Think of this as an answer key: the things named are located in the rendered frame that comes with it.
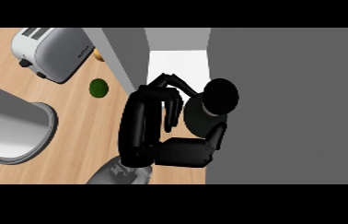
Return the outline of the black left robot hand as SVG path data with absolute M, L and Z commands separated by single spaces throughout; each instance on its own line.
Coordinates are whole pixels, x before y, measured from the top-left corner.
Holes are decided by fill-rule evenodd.
M 132 168 L 152 164 L 204 168 L 220 150 L 228 123 L 219 122 L 204 138 L 172 137 L 161 141 L 161 124 L 166 131 L 179 124 L 183 98 L 179 89 L 197 99 L 200 93 L 176 76 L 161 74 L 130 94 L 119 131 L 121 163 Z

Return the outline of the light grey cabinet door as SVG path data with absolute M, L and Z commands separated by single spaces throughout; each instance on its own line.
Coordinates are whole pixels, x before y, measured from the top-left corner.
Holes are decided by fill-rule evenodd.
M 85 28 L 127 94 L 148 83 L 149 45 L 144 28 Z

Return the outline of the large dark grey cabinet door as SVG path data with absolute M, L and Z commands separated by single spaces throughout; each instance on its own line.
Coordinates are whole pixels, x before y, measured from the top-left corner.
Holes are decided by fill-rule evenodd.
M 348 29 L 213 29 L 239 91 L 210 183 L 348 183 Z

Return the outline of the green lime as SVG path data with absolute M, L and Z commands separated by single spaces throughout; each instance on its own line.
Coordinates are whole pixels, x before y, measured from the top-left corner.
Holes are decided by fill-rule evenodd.
M 91 94 L 95 98 L 104 98 L 108 95 L 110 92 L 110 85 L 107 81 L 102 78 L 96 78 L 91 82 Z

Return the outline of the orange round fruit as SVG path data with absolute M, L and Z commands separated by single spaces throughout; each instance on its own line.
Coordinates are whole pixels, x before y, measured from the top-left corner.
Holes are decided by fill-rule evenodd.
M 102 57 L 102 55 L 101 55 L 101 52 L 99 52 L 98 48 L 95 48 L 93 54 L 95 54 L 95 57 L 96 57 L 96 60 L 101 61 L 101 62 L 105 62 L 104 57 Z

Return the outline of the grey metal sink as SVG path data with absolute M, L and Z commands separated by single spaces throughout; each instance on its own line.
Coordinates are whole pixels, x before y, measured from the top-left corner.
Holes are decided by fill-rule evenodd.
M 0 164 L 30 161 L 46 149 L 60 125 L 57 110 L 0 89 Z

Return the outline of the silver toaster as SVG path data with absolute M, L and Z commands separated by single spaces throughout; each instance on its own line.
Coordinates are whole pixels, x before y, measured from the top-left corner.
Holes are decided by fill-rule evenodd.
M 93 50 L 83 28 L 23 28 L 11 42 L 20 66 L 58 84 L 77 73 Z

